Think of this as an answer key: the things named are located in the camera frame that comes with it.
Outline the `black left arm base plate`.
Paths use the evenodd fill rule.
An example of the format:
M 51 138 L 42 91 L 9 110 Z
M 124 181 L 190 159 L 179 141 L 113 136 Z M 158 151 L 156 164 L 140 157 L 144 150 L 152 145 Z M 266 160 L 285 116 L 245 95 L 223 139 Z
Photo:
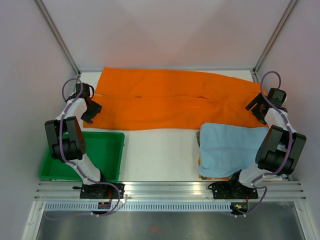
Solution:
M 118 199 L 117 190 L 110 185 L 91 184 L 82 186 L 73 186 L 73 190 L 80 190 L 81 199 Z

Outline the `orange trousers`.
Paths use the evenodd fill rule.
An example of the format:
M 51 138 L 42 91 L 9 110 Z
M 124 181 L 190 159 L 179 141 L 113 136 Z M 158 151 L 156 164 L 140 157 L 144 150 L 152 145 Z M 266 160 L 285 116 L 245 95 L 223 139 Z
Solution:
M 93 100 L 101 112 L 92 128 L 139 131 L 198 130 L 205 123 L 262 126 L 247 104 L 260 93 L 258 83 L 215 73 L 106 67 Z

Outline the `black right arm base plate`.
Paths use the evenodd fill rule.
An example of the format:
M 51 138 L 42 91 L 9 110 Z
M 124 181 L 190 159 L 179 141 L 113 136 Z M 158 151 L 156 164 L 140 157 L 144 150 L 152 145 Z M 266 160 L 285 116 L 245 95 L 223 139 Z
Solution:
M 232 185 L 226 181 L 211 183 L 208 186 L 215 200 L 246 200 L 258 199 L 258 193 L 255 188 L 243 186 L 242 184 Z

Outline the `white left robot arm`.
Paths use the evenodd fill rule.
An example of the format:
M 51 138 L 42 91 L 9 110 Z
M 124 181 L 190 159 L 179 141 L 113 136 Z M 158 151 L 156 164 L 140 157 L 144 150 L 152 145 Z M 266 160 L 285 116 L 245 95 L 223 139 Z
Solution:
M 102 110 L 102 106 L 93 101 L 93 86 L 79 81 L 75 92 L 64 97 L 66 103 L 62 112 L 44 124 L 50 155 L 70 166 L 81 178 L 84 185 L 92 185 L 91 193 L 97 198 L 105 198 L 109 186 L 101 170 L 94 166 L 87 155 L 87 145 L 80 127 L 80 121 L 88 124 Z

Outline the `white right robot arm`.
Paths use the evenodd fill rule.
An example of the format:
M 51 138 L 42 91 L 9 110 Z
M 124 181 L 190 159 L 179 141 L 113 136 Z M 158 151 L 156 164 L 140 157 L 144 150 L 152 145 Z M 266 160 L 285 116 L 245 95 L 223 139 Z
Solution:
M 271 88 L 267 95 L 259 93 L 245 109 L 268 126 L 268 132 L 260 145 L 255 163 L 244 170 L 235 172 L 235 179 L 228 185 L 228 193 L 240 198 L 247 188 L 272 176 L 290 175 L 295 170 L 307 137 L 298 133 L 290 124 L 288 111 L 283 107 L 287 93 Z

